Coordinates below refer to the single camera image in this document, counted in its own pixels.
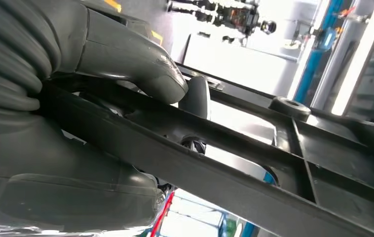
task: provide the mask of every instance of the fluorescent light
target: fluorescent light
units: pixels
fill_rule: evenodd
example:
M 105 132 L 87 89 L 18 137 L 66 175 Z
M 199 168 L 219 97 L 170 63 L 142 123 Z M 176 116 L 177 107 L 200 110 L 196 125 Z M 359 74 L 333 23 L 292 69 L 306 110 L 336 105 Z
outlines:
M 357 83 L 358 78 L 362 73 L 362 69 L 370 53 L 370 49 L 374 44 L 374 10 L 372 17 L 364 30 L 363 36 L 361 37 L 360 44 L 354 53 L 353 59 L 348 68 L 347 74 L 345 75 L 342 86 L 339 89 L 338 96 L 335 100 L 334 106 L 331 113 L 335 115 L 342 115 L 345 108 L 347 107 L 348 101 L 353 93 L 354 86 Z

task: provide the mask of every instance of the hole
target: hole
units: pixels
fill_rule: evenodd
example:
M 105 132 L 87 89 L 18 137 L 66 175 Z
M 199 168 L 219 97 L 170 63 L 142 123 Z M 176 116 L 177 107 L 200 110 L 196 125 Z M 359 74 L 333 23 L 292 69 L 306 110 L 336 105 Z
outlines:
M 292 101 L 292 100 L 287 100 L 286 102 L 293 105 L 293 106 L 300 106 L 297 102 Z

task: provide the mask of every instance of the black plastic part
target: black plastic part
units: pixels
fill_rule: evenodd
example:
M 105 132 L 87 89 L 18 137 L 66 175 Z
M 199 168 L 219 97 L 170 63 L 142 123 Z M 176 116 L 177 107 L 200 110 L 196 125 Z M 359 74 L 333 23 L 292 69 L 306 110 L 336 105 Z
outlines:
M 186 81 L 162 47 L 93 10 L 88 28 L 79 73 L 129 80 L 167 104 L 185 96 Z
M 298 121 L 293 125 L 294 121 L 284 116 L 283 126 L 287 126 L 287 121 L 291 123 L 292 130 L 287 130 L 290 139 L 285 143 L 290 143 L 293 154 L 296 154 L 293 155 L 126 88 L 99 83 L 89 88 L 90 93 L 113 104 L 130 101 L 126 105 L 136 109 L 134 116 L 129 118 L 131 121 L 49 85 L 41 94 L 43 108 L 46 109 L 44 114 L 96 147 L 279 236 L 374 237 L 374 221 L 371 218 L 374 217 L 374 188 L 358 181 L 359 177 L 364 176 L 368 180 L 374 177 L 371 173 L 341 176 L 337 174 L 339 165 L 324 167 L 324 164 L 312 163 L 306 149 L 314 149 L 313 146 L 317 145 L 306 141 L 319 135 L 315 133 L 302 138 L 299 132 L 313 130 L 324 136 L 328 134 L 329 141 L 337 142 L 345 140 L 342 137 L 317 127 L 305 127 Z M 264 110 L 266 115 L 271 111 L 261 109 Z M 164 132 L 172 136 L 165 138 L 162 136 Z M 279 187 L 265 184 L 172 142 L 177 134 L 194 137 L 251 162 L 270 166 L 278 177 Z M 135 143 L 136 149 L 133 149 L 131 144 Z M 348 140 L 345 145 L 349 146 L 349 150 L 362 146 Z M 365 164 L 362 157 L 355 159 Z M 167 169 L 162 163 L 172 168 Z M 345 204 L 351 200 L 360 203 L 360 208 L 368 212 L 361 211 L 362 214 L 355 215 L 356 209 Z
M 76 69 L 87 13 L 78 1 L 0 0 L 0 228 L 122 230 L 159 211 L 153 180 L 30 113 L 41 79 Z
M 42 13 L 61 50 L 59 71 L 75 72 L 87 37 L 88 10 L 79 1 L 30 0 Z
M 210 92 L 204 77 L 194 77 L 188 81 L 188 93 L 178 103 L 178 108 L 204 119 L 210 117 Z
M 310 108 L 285 97 L 275 97 L 269 108 L 300 121 L 306 121 L 310 115 Z

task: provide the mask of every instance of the white wall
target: white wall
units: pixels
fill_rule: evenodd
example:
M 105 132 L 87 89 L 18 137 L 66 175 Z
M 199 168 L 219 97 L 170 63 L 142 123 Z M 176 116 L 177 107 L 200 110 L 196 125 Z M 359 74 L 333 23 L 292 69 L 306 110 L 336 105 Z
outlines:
M 292 61 L 195 35 L 184 64 L 278 96 L 287 95 L 297 67 Z

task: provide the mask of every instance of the blue frame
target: blue frame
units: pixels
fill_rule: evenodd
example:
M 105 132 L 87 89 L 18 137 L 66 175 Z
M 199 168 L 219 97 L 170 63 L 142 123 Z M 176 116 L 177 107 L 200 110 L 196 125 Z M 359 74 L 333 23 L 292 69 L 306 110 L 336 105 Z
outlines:
M 327 9 L 327 13 L 325 15 L 324 22 L 322 23 L 320 30 L 324 31 L 334 26 L 335 21 L 337 19 L 334 13 L 339 12 L 342 6 L 342 2 L 343 0 L 331 0 L 328 6 L 328 9 Z M 306 64 L 305 71 L 303 72 L 302 78 L 300 80 L 299 87 L 296 91 L 296 95 L 294 97 L 295 101 L 300 102 L 300 103 L 304 102 L 307 91 L 309 90 L 310 84 L 312 83 L 313 76 L 315 75 L 315 72 L 318 69 L 318 65 L 319 65 L 319 62 L 321 61 L 321 57 L 322 57 L 322 52 L 316 51 L 316 50 L 311 52 L 309 59 L 307 61 L 307 64 Z

